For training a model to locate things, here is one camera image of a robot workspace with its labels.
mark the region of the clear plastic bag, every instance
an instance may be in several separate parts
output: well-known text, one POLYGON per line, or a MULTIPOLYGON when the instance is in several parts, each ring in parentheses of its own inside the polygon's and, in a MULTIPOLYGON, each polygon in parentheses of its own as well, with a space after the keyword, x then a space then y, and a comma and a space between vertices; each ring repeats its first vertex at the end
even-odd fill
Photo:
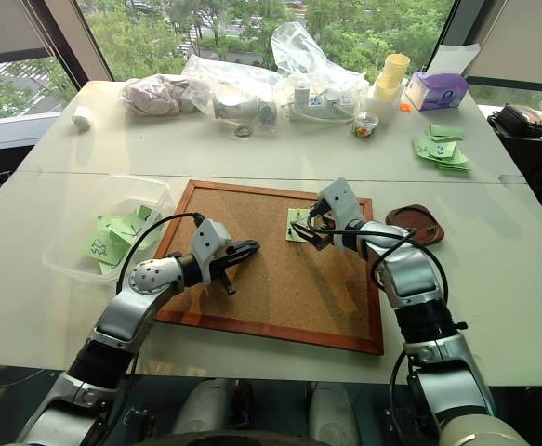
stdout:
POLYGON ((155 74, 128 81, 122 88, 120 99, 130 110, 142 116, 192 112, 194 106, 182 97, 189 85, 190 81, 183 76, 155 74))
POLYGON ((276 72, 192 55, 182 75, 191 80, 182 98, 202 113, 238 125, 276 127, 276 72))
POLYGON ((350 72, 330 61, 296 21, 277 28, 271 46, 283 76, 275 97, 285 117, 336 123, 353 119, 367 95, 365 72, 350 72))

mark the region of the sticky note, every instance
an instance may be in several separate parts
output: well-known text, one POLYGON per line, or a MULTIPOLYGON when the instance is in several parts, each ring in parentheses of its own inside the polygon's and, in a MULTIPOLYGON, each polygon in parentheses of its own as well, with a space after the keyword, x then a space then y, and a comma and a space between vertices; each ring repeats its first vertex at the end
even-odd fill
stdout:
POLYGON ((139 251, 144 251, 149 246, 151 246, 153 243, 157 242, 159 238, 161 237, 161 229, 163 226, 158 226, 144 238, 142 242, 140 242, 139 245, 139 251))
POLYGON ((120 219, 122 219, 121 216, 99 216, 97 218, 97 227, 100 230, 110 230, 110 225, 115 220, 120 220, 120 219))
POLYGON ((462 151, 460 151, 458 148, 455 149, 453 152, 453 156, 449 158, 439 158, 438 161, 440 163, 444 164, 463 164, 466 163, 469 160, 462 151))
POLYGON ((429 130, 426 130, 426 135, 430 137, 430 139, 434 142, 440 142, 440 141, 448 141, 450 139, 458 139, 456 137, 435 137, 433 136, 429 130))
POLYGON ((413 149, 417 156, 426 160, 437 161, 438 158, 430 154, 433 143, 427 138, 413 138, 413 149))
POLYGON ((433 137, 464 138, 465 129, 452 125, 430 124, 430 134, 433 137))
POLYGON ((139 236, 142 225, 144 225, 144 220, 133 213, 123 216, 119 220, 114 220, 109 230, 117 242, 124 241, 131 245, 139 236))
POLYGON ((307 241, 297 235, 295 230, 291 227, 291 223, 297 222, 305 226, 308 221, 309 213, 310 209, 287 209, 287 226, 285 228, 285 239, 288 242, 307 243, 307 241))
POLYGON ((151 215, 152 209, 147 206, 141 205, 139 208, 139 211, 137 212, 137 215, 141 220, 146 220, 151 215))
POLYGON ((96 230, 86 241, 82 252, 99 262, 117 265, 126 254, 126 249, 115 243, 107 230, 96 230))
POLYGON ((110 274, 118 265, 120 262, 116 263, 115 265, 109 265, 105 262, 99 262, 99 268, 101 269, 101 274, 110 274))
POLYGON ((444 163, 434 163, 434 167, 441 170, 458 170, 463 172, 468 172, 470 167, 465 166, 463 164, 444 164, 444 163))
POLYGON ((456 142, 432 142, 428 148, 430 155, 436 158, 450 158, 455 153, 456 142))

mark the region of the wooden coaster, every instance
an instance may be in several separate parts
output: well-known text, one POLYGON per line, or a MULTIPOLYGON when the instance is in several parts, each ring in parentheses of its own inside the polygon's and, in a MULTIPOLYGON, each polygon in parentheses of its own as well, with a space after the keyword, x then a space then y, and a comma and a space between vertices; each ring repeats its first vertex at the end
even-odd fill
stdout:
POLYGON ((413 240, 423 245, 435 244, 444 238, 444 229, 428 209, 420 204, 411 204, 389 212, 387 225, 416 229, 413 240))

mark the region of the white table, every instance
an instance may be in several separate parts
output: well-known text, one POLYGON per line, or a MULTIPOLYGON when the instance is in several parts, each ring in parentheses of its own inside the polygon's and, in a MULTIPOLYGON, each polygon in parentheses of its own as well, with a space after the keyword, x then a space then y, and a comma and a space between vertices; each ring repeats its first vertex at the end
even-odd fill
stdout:
POLYGON ((521 174, 469 95, 458 109, 399 111, 370 140, 354 138, 350 125, 282 120, 274 135, 257 132, 238 141, 230 127, 201 113, 137 117, 117 100, 121 87, 88 83, 19 171, 482 183, 521 174), (71 125, 76 105, 93 111, 94 127, 86 133, 71 125), (471 160, 469 174, 438 171, 413 154, 412 137, 425 136, 430 122, 465 128, 458 144, 471 160))
MULTIPOLYGON (((43 268, 40 261, 58 224, 105 177, 18 172, 1 188, 0 364, 67 368, 112 298, 111 288, 75 282, 43 268)), ((188 180, 160 179, 168 182, 175 201, 188 180)), ((218 180, 307 191, 327 184, 218 180)), ((378 220, 405 204, 429 208, 446 230, 433 252, 449 278, 450 308, 456 321, 469 324, 466 336, 487 383, 542 385, 542 209, 528 187, 389 181, 351 185, 359 196, 374 199, 378 220)), ((403 339, 384 296, 381 315, 383 357, 156 324, 141 351, 139 372, 386 383, 403 339)))

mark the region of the purple tissue box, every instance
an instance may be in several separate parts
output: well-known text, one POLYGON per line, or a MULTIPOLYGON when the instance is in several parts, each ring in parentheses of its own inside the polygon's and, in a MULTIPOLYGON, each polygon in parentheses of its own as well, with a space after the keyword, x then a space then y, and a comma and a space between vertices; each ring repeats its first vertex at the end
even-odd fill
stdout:
POLYGON ((458 107, 469 90, 469 84, 460 74, 443 72, 427 76, 414 72, 405 90, 407 97, 419 111, 458 107))

